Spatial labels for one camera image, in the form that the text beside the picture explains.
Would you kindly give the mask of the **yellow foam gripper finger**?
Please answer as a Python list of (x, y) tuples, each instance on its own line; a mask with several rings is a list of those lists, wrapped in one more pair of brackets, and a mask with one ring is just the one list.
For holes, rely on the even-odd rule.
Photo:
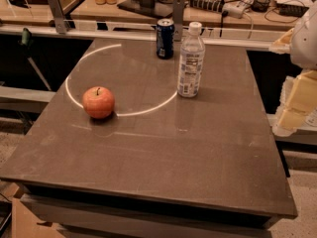
[(293, 29), (284, 33), (280, 38), (270, 44), (268, 50), (275, 54), (283, 55), (290, 53), (290, 43), (293, 35)]
[(282, 85), (279, 102), (272, 131), (276, 136), (288, 137), (317, 108), (317, 71), (303, 69), (296, 77), (288, 76)]

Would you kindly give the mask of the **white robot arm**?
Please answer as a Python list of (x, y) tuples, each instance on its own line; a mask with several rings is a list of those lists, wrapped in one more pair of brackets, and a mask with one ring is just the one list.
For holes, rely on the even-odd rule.
[(272, 124), (273, 134), (288, 137), (301, 127), (317, 108), (317, 1), (305, 12), (295, 27), (273, 42), (276, 54), (290, 54), (293, 64), (302, 71), (288, 76), (280, 92), (280, 105)]

